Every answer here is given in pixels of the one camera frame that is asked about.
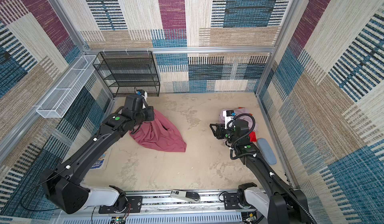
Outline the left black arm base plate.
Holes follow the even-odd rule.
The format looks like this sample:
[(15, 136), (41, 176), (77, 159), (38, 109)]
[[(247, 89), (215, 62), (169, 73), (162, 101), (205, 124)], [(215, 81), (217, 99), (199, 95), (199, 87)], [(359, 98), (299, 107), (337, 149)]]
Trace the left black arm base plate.
[(139, 213), (142, 208), (143, 196), (131, 196), (126, 197), (126, 204), (123, 205), (123, 210), (119, 211), (114, 206), (100, 206), (99, 214), (128, 214), (128, 213)]

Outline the red cloth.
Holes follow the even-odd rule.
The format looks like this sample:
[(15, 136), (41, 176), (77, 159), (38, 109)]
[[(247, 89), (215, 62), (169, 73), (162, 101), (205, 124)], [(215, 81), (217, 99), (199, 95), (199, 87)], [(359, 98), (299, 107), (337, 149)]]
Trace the red cloth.
[[(252, 116), (252, 114), (249, 113), (249, 111), (246, 108), (243, 108), (243, 107), (239, 107), (238, 109), (236, 109), (235, 113), (236, 113), (236, 115), (240, 115), (240, 114), (243, 114), (243, 113), (248, 113), (249, 115)], [(253, 121), (252, 121), (252, 119), (249, 116), (241, 116), (241, 117), (239, 117), (239, 119), (246, 120), (248, 122), (249, 129), (252, 127)], [(257, 124), (257, 122), (255, 122), (255, 127), (253, 129), (253, 132), (251, 132), (250, 135), (249, 135), (251, 142), (257, 142), (257, 137), (256, 137), (257, 129), (258, 129), (258, 124)]]

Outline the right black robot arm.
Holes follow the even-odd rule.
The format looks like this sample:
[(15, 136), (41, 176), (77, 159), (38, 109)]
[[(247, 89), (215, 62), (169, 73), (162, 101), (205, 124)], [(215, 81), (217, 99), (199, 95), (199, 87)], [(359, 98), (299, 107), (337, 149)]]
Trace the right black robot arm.
[(240, 185), (238, 198), (241, 208), (254, 207), (269, 224), (315, 224), (310, 214), (307, 197), (301, 190), (286, 184), (265, 160), (261, 150), (251, 142), (256, 121), (250, 114), (222, 112), (225, 122), (211, 124), (216, 139), (224, 139), (230, 159), (239, 159), (262, 185), (261, 191), (253, 183)]

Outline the maroon cloth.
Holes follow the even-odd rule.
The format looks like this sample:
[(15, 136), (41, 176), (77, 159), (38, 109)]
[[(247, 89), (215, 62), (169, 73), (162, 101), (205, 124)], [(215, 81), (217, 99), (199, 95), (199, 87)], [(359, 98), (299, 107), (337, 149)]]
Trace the maroon cloth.
[(187, 144), (176, 126), (161, 112), (154, 110), (154, 121), (144, 122), (130, 136), (142, 147), (164, 152), (186, 152)]

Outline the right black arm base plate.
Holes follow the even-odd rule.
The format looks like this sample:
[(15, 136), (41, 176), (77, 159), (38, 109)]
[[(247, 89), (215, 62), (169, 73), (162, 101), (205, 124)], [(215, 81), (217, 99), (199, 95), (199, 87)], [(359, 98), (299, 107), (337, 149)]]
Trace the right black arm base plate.
[(222, 192), (223, 202), (226, 210), (249, 209), (251, 206), (246, 203), (242, 194)]

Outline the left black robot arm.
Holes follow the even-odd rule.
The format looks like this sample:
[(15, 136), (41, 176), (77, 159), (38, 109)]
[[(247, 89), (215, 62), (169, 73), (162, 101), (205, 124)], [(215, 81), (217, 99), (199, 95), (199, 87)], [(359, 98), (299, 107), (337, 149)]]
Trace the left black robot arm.
[(116, 213), (128, 207), (126, 193), (116, 187), (83, 187), (82, 180), (113, 144), (128, 132), (135, 132), (144, 122), (153, 121), (154, 108), (147, 104), (147, 93), (137, 90), (126, 97), (124, 106), (109, 115), (79, 150), (55, 170), (44, 170), (40, 175), (46, 198), (67, 214), (85, 207), (106, 206)]

